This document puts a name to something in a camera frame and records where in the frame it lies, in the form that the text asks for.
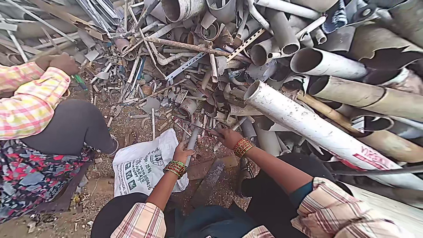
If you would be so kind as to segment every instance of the floral skirt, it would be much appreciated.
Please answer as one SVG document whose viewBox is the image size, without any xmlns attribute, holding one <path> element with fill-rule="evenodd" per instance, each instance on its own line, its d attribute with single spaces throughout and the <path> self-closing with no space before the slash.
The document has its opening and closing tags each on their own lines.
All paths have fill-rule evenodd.
<svg viewBox="0 0 423 238">
<path fill-rule="evenodd" d="M 52 201 L 89 161 L 85 153 L 45 155 L 19 139 L 0 141 L 0 224 Z"/>
</svg>

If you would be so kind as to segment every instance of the bangle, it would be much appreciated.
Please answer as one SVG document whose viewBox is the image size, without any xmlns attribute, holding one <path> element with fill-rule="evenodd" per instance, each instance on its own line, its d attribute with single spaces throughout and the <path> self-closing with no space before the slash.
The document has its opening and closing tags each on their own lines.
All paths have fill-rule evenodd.
<svg viewBox="0 0 423 238">
<path fill-rule="evenodd" d="M 249 149 L 253 147 L 253 143 L 251 143 L 247 138 L 243 138 L 235 145 L 233 152 L 236 156 L 241 158 Z"/>
<path fill-rule="evenodd" d="M 171 171 L 175 173 L 178 176 L 178 179 L 180 179 L 187 172 L 187 167 L 183 162 L 171 161 L 163 169 L 163 173 L 166 173 L 166 171 Z"/>
</svg>

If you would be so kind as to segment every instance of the white plastic sack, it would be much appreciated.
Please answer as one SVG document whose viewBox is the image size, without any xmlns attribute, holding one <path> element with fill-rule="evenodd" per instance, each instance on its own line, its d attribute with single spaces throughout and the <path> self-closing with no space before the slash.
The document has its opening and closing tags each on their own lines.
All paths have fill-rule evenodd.
<svg viewBox="0 0 423 238">
<path fill-rule="evenodd" d="M 136 192 L 150 195 L 164 175 L 164 167 L 172 160 L 176 146 L 178 139 L 171 128 L 153 141 L 120 149 L 113 160 L 115 197 Z M 185 190 L 188 182 L 188 176 L 184 174 L 172 192 Z"/>
</svg>

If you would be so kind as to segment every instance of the black leggings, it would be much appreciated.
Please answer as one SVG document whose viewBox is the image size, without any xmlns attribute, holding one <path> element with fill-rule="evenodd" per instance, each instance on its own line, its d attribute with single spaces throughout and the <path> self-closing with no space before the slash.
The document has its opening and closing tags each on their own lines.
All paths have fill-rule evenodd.
<svg viewBox="0 0 423 238">
<path fill-rule="evenodd" d="M 59 103 L 42 132 L 21 140 L 48 155 L 81 155 L 84 142 L 105 154 L 111 154 L 116 149 L 116 142 L 110 137 L 100 110 L 80 99 Z"/>
<path fill-rule="evenodd" d="M 324 177 L 335 182 L 329 170 L 317 159 L 300 153 L 289 153 L 278 158 L 313 177 Z M 297 208 L 292 205 L 282 188 L 263 170 L 255 178 L 242 182 L 242 193 L 252 197 L 247 214 L 258 225 L 264 225 L 275 238 L 307 237 L 291 225 L 291 219 L 298 215 Z M 147 195 L 140 193 L 113 198 L 97 215 L 91 237 L 110 237 L 132 206 L 137 202 L 145 202 L 146 199 Z"/>
</svg>

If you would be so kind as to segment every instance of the rusty metal rod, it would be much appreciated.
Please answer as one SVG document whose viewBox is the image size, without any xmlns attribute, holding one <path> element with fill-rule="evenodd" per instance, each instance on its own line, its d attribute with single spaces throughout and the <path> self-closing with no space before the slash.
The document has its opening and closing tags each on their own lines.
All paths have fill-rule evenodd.
<svg viewBox="0 0 423 238">
<path fill-rule="evenodd" d="M 170 40 L 154 38 L 154 37 L 151 37 L 151 36 L 147 36 L 146 41 L 158 43 L 158 44 L 175 46 L 175 47 L 179 47 L 179 48 L 183 48 L 183 49 L 187 49 L 187 50 L 195 50 L 195 51 L 199 51 L 199 52 L 211 53 L 211 54 L 220 55 L 220 56 L 229 56 L 230 55 L 230 53 L 228 53 L 226 51 L 222 51 L 222 50 L 209 49 L 209 48 L 200 47 L 200 46 L 193 45 L 193 44 L 185 44 L 185 43 L 181 43 L 181 42 L 174 42 L 174 41 L 170 41 Z M 249 58 L 239 56 L 239 55 L 235 56 L 234 59 L 237 59 L 237 60 L 243 61 L 243 62 L 252 63 L 252 61 Z"/>
</svg>

